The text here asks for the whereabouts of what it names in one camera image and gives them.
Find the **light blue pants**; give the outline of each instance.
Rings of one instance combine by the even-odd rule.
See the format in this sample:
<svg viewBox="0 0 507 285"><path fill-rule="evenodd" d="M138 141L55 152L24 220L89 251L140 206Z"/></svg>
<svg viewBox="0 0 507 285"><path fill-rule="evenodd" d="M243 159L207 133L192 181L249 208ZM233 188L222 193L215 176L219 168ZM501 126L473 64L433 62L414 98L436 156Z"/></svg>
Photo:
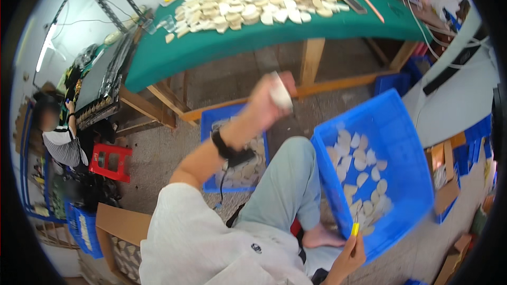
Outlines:
<svg viewBox="0 0 507 285"><path fill-rule="evenodd" d="M312 143L302 136L291 137L282 144L237 222L258 222L290 233L296 217L305 231L320 221L317 158ZM331 269L342 251L331 246L304 250L308 276L319 268Z"/></svg>

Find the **person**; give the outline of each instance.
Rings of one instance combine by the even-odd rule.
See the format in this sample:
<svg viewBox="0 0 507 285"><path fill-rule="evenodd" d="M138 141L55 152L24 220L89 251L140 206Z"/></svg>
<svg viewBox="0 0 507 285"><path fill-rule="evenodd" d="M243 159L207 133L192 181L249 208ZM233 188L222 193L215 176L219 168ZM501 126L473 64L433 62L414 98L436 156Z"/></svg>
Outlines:
<svg viewBox="0 0 507 285"><path fill-rule="evenodd" d="M294 95L292 74L280 78ZM232 228L204 201L201 186L224 164L223 145L237 152L289 113L273 103L273 85L265 75L236 119L188 155L160 191L140 244L143 284L312 284L309 277L323 268L329 271L324 284L339 285L365 262L361 233L345 242L320 223L315 150L305 137L283 143ZM304 264L290 233L296 217L304 230Z"/></svg>
<svg viewBox="0 0 507 285"><path fill-rule="evenodd" d="M68 125L59 124L60 103L52 96L37 93L32 123L42 131L44 145L55 161L83 173L88 170L95 140L115 141L115 128L105 119L79 130L76 126L75 107L72 101L65 103L69 111Z"/></svg>

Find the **pile of shell pieces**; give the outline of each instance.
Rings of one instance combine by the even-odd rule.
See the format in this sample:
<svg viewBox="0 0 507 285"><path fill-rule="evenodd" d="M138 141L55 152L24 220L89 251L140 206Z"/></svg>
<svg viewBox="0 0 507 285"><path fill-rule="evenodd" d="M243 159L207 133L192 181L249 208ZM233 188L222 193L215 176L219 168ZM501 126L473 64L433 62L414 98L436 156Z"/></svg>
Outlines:
<svg viewBox="0 0 507 285"><path fill-rule="evenodd" d="M392 209L392 201L386 196L387 181L382 179L380 172L387 168L387 161L377 160L375 151L368 148L368 137L360 135L357 132L351 136L346 129L338 131L338 139L333 147L326 147L327 153L336 169L336 175L342 183L343 192L349 205L350 214L354 221L359 223L359 230L364 235L371 234L375 226L373 224ZM352 164L360 173L356 178L356 185L345 183L347 172ZM364 172L367 167L371 167L368 174ZM352 203L354 195L358 189L370 178L377 182L377 188L371 192L370 200L358 199Z"/></svg>
<svg viewBox="0 0 507 285"><path fill-rule="evenodd" d="M184 0L174 12L175 32L181 38L188 32L202 30L240 30L241 25L259 21L269 26L273 22L285 23L287 18L294 23L310 22L313 13L331 17L349 9L337 0Z"/></svg>
<svg viewBox="0 0 507 285"><path fill-rule="evenodd" d="M218 130L230 119L216 121L212 125L212 132ZM252 149L255 152L255 158L241 163L234 168L229 168L227 162L224 163L221 170L215 173L215 183L220 187L222 177L224 178L223 188L255 187L259 183L266 170L266 155L264 150L264 137L259 134L251 139L244 146L244 149Z"/></svg>

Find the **striped shirt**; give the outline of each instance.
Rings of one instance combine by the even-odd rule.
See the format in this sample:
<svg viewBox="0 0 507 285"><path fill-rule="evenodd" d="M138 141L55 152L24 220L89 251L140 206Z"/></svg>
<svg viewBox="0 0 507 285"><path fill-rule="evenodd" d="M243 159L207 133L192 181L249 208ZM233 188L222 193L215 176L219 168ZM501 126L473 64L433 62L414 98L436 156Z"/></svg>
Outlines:
<svg viewBox="0 0 507 285"><path fill-rule="evenodd" d="M79 145L79 139L67 126L58 126L53 131L42 132L44 145L49 154L57 161L75 168L79 162L88 165L85 152Z"/></svg>

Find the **wooden frame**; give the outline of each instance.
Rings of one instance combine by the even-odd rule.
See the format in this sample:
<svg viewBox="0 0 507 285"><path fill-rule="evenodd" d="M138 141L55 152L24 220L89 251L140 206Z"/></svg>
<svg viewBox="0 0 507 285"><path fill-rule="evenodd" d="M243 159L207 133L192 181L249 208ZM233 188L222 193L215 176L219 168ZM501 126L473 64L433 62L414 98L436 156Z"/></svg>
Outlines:
<svg viewBox="0 0 507 285"><path fill-rule="evenodd" d="M301 60L301 75L300 75L301 81L300 86L297 88L298 97L302 98L320 92L329 92L337 89L363 86L374 83L375 79L379 76L398 73L403 67L403 65L405 65L409 57L412 55L414 49L418 44L418 42L405 41L402 47L397 52L394 59L392 61L389 61L386 55L382 52L382 50L377 46L377 44L373 40L366 39L366 41L374 50L374 52L377 53L377 55L379 55L379 58L384 63L384 65L388 65L389 67L388 70L371 73L367 75L341 78L322 83L315 83L315 77L317 76L320 59L322 57L322 52L326 44L326 39L316 38L316 39L308 39L307 41L305 41L303 45L303 56ZM181 120L188 122L193 126L197 125L195 121L201 118L201 114L203 111L226 107L235 104L243 104L248 101L248 98L240 98L227 101L221 104L214 104L212 106L192 110L186 104L187 103L186 72L184 77L183 88L184 88L183 100L180 100L170 89L170 79L160 81L154 85L148 86L148 90L151 93L153 93L153 95L155 95L158 99L160 99L164 105L172 109L174 113L180 117ZM124 86L122 86L122 89L120 90L120 97L121 100L126 104L129 104L134 109L140 111L144 115L153 118L153 121L158 121L160 123L164 121L164 117L162 117L163 113L157 110L155 106L149 103L146 99L127 91L127 89ZM174 121L175 121L174 119L170 120L166 118L165 123L163 124L168 127L174 128L175 127Z"/></svg>

